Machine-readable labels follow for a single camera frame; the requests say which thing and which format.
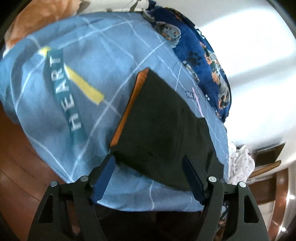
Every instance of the orange edge of black cloth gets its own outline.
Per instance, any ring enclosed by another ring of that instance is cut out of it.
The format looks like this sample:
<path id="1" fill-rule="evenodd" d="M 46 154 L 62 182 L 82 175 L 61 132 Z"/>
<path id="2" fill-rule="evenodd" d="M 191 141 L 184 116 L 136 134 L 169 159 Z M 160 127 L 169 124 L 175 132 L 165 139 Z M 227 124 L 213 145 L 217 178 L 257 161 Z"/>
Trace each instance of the orange edge of black cloth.
<path id="1" fill-rule="evenodd" d="M 124 111 L 124 114 L 120 120 L 120 123 L 117 126 L 117 129 L 116 129 L 114 136 L 111 140 L 110 147 L 117 145 L 119 138 L 121 136 L 122 130 L 124 128 L 124 125 L 128 119 L 128 115 L 131 112 L 133 104 L 134 104 L 136 98 L 138 97 L 140 90 L 141 90 L 142 86 L 144 85 L 145 80 L 147 79 L 148 71 L 149 71 L 149 69 L 144 69 L 143 71 L 138 73 L 136 83 L 133 88 L 133 92 L 132 92 L 131 97 L 128 101 L 128 105 L 126 107 L 126 110 Z"/>

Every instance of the wooden floor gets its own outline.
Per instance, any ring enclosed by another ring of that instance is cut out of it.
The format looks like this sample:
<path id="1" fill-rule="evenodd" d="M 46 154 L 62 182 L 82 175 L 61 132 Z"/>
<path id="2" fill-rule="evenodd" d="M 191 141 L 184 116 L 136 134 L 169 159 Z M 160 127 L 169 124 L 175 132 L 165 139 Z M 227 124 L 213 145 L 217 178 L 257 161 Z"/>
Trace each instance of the wooden floor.
<path id="1" fill-rule="evenodd" d="M 39 202 L 52 180 L 63 183 L 0 104 L 0 212 L 21 241 L 27 240 Z"/>

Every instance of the folded black garment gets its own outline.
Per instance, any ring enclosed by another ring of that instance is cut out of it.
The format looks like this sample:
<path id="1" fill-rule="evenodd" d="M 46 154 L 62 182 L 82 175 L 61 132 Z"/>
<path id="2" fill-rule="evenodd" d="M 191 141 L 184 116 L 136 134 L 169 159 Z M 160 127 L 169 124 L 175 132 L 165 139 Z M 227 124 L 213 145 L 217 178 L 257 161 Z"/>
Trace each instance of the folded black garment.
<path id="1" fill-rule="evenodd" d="M 130 101 L 111 142 L 116 161 L 178 190 L 190 186 L 182 170 L 186 155 L 193 168 L 223 177 L 204 118 L 151 70 L 139 73 Z"/>

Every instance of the white cloth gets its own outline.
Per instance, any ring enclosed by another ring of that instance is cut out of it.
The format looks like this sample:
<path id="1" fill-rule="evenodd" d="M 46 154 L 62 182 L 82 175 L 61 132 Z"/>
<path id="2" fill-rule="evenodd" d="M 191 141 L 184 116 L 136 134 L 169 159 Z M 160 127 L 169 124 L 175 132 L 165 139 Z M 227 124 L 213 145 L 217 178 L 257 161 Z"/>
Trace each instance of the white cloth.
<path id="1" fill-rule="evenodd" d="M 238 182 L 246 182 L 248 177 L 255 169 L 255 162 L 248 154 L 249 150 L 246 145 L 237 150 L 235 144 L 228 142 L 229 151 L 229 170 L 228 182 L 236 185 Z"/>
<path id="2" fill-rule="evenodd" d="M 149 6 L 148 0 L 84 0 L 81 4 L 86 5 L 83 12 L 142 12 Z"/>

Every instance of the pink stripe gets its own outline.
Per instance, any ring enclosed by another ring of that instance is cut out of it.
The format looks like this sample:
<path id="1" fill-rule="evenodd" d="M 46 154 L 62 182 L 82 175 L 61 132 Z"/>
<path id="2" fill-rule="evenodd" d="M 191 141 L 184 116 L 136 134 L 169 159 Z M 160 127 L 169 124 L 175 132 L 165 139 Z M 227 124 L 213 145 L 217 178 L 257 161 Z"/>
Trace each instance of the pink stripe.
<path id="1" fill-rule="evenodd" d="M 197 97 L 197 95 L 196 95 L 196 93 L 195 93 L 193 87 L 192 87 L 192 90 L 193 90 L 193 93 L 194 93 L 194 96 L 195 96 L 196 102 L 197 102 L 197 104 L 198 104 L 198 109 L 199 109 L 199 111 L 200 111 L 200 114 L 202 115 L 202 117 L 204 117 L 204 115 L 203 115 L 203 113 L 202 113 L 202 109 L 201 109 L 201 107 L 200 107 L 200 102 L 198 101 L 198 97 Z"/>

